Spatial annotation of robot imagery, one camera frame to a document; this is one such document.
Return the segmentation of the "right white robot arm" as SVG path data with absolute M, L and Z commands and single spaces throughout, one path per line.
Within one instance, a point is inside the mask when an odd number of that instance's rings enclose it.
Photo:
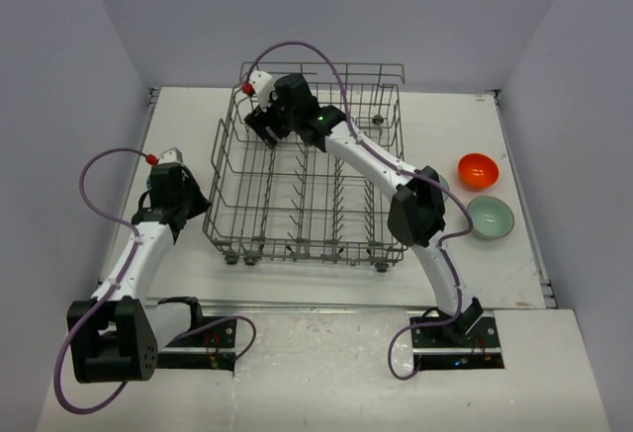
M 441 326 L 443 338 L 454 346 L 472 339 L 483 309 L 478 299 L 465 293 L 447 251 L 444 200 L 450 193 L 438 173 L 429 166 L 414 168 L 362 134 L 343 111 L 321 105 L 300 73 L 274 78 L 257 71 L 240 89 L 257 101 L 244 121 L 268 147 L 294 133 L 381 191 L 390 202 L 390 234 L 413 251 L 434 292 L 439 310 L 435 324 Z

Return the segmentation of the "mint green flower bowl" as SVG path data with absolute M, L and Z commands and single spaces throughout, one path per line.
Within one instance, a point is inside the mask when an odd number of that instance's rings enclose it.
M 502 200 L 480 196 L 468 205 L 474 233 L 485 240 L 497 240 L 508 236 L 514 228 L 515 218 L 511 208 Z

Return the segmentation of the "orange bowl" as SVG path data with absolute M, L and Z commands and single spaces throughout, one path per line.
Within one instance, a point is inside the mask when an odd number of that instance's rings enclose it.
M 490 188 L 498 181 L 500 175 L 496 162 L 478 152 L 463 155 L 457 164 L 457 172 L 461 182 L 473 190 Z

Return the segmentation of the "pale blue dotted bowl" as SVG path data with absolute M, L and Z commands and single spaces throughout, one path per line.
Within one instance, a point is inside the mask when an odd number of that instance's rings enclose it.
M 449 199 L 450 186 L 447 180 L 441 175 L 438 175 L 439 184 L 441 185 L 440 193 L 442 196 L 442 200 L 446 203 Z

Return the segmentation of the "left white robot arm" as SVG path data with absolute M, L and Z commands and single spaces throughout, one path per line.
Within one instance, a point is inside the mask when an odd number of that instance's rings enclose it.
M 66 314 L 75 379 L 82 384 L 149 380 L 158 355 L 177 339 L 199 343 L 206 322 L 192 298 L 144 305 L 149 288 L 187 221 L 209 203 L 191 171 L 179 162 L 154 165 L 139 199 L 133 232 L 110 276 L 87 301 Z

